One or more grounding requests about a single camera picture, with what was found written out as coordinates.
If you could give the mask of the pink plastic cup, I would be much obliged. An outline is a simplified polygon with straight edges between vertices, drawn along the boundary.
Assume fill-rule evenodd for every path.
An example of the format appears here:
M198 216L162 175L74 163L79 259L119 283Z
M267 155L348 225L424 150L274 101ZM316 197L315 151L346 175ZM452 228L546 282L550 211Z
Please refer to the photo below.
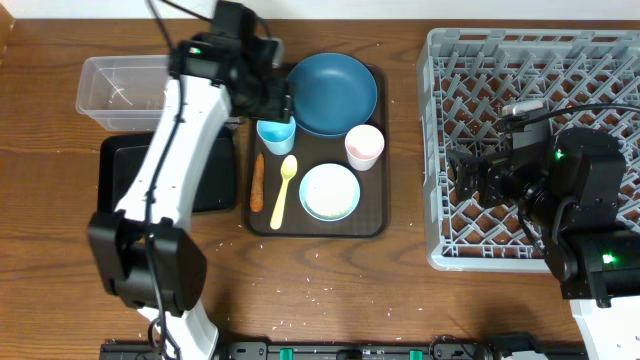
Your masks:
M384 145L384 136L378 128L367 124L355 126L345 137L350 166L358 171L371 169L382 154Z

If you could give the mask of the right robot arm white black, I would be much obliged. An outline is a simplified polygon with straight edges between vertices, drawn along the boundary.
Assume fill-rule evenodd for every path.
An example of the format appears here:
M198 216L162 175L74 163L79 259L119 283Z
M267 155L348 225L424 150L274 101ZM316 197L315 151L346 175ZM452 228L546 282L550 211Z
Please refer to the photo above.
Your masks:
M483 208L510 202L541 230L591 359L639 356L639 235L617 220L625 158L611 135L570 128L529 145L474 157L448 154L455 192Z

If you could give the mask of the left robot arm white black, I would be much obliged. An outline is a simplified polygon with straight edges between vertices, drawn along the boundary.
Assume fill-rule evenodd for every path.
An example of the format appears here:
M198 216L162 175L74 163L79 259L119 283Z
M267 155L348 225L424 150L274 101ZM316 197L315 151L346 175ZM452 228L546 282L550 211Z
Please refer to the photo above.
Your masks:
M145 158L87 235L105 291L149 322L150 353L210 359L219 338L201 301L207 259L190 238L197 188L228 119L284 122L293 110L278 38L198 34L171 50L165 102Z

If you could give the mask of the light blue small bowl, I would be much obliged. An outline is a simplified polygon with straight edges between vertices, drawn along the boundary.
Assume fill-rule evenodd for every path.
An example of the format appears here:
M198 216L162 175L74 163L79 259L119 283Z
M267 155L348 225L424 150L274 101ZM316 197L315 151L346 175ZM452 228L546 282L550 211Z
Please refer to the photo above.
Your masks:
M339 164L324 163L310 169L299 186L299 200L313 218L336 222L355 211L361 195L354 173Z

